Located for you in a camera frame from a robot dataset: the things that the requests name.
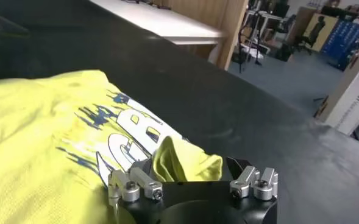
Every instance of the yellow t-shirt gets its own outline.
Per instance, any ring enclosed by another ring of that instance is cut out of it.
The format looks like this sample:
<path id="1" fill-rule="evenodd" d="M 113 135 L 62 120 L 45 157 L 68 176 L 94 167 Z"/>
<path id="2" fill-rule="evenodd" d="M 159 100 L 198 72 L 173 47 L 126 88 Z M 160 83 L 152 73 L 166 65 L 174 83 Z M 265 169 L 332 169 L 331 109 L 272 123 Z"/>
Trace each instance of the yellow t-shirt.
<path id="1" fill-rule="evenodd" d="M 101 71 L 0 80 L 0 223 L 112 223 L 110 170 L 149 158 L 167 136 L 159 154 L 182 158 L 155 159 L 161 180 L 177 176 L 165 163 L 179 167 L 178 180 L 220 178 L 219 156 L 182 140 Z M 187 162 L 181 148 L 198 159 Z"/>

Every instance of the metal bracket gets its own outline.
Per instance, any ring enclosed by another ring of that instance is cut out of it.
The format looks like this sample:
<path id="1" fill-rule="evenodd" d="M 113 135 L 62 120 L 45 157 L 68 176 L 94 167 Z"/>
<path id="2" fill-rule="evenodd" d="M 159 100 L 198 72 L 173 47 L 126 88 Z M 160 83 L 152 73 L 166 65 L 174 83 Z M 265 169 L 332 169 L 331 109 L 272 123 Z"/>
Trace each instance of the metal bracket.
<path id="1" fill-rule="evenodd" d="M 144 195 L 152 200 L 160 200 L 163 198 L 163 185 L 161 182 L 154 181 L 140 168 L 135 167 L 130 170 L 130 179 L 136 182 L 144 189 Z"/>
<path id="2" fill-rule="evenodd" d="M 112 170 L 108 175 L 109 203 L 114 205 L 119 197 L 127 202 L 137 201 L 140 198 L 140 187 L 129 180 L 128 175 L 122 170 Z"/>
<path id="3" fill-rule="evenodd" d="M 259 171 L 253 166 L 247 166 L 240 176 L 229 183 L 229 192 L 234 198 L 245 198 L 249 195 L 250 184 L 259 179 Z"/>
<path id="4" fill-rule="evenodd" d="M 255 180 L 253 186 L 254 196 L 259 200 L 270 200 L 278 194 L 278 173 L 273 168 L 266 168 L 262 177 Z"/>

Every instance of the black table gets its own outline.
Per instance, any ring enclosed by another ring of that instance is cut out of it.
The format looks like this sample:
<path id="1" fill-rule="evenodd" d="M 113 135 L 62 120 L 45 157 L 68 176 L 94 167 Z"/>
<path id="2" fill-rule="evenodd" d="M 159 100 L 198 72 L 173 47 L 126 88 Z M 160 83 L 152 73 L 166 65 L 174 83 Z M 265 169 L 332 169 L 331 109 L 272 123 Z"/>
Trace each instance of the black table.
<path id="1" fill-rule="evenodd" d="M 359 142 L 86 0 L 0 0 L 0 78 L 101 69 L 208 153 L 275 167 L 279 223 L 359 223 Z"/>

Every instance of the bolt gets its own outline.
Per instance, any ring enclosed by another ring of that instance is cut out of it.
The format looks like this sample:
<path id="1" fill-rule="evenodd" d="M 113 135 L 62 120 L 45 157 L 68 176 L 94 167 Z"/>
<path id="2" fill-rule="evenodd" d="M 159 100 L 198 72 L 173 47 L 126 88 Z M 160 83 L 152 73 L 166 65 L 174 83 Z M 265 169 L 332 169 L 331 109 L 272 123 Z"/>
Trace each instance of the bolt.
<path id="1" fill-rule="evenodd" d="M 233 198 L 240 198 L 240 192 L 238 190 L 234 190 L 231 192 Z"/>
<path id="2" fill-rule="evenodd" d="M 136 187 L 136 183 L 134 181 L 127 182 L 125 185 L 125 189 L 132 190 Z"/>
<path id="3" fill-rule="evenodd" d="M 154 199 L 160 200 L 163 197 L 163 192 L 161 190 L 156 190 L 153 193 Z"/>
<path id="4" fill-rule="evenodd" d="M 265 180 L 259 180 L 259 186 L 260 187 L 267 187 L 267 185 L 269 185 L 269 183 Z"/>

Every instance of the floor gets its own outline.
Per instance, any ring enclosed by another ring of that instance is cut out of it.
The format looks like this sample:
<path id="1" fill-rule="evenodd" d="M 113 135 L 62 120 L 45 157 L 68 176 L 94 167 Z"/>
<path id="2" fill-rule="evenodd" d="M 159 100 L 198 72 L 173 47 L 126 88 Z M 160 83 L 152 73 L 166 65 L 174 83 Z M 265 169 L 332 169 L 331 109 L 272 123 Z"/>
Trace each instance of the floor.
<path id="1" fill-rule="evenodd" d="M 322 102 L 313 100 L 330 94 L 343 76 L 320 55 L 306 52 L 296 52 L 288 62 L 267 57 L 261 63 L 259 66 L 251 60 L 240 73 L 239 64 L 232 62 L 229 72 L 307 116 L 313 116 Z"/>

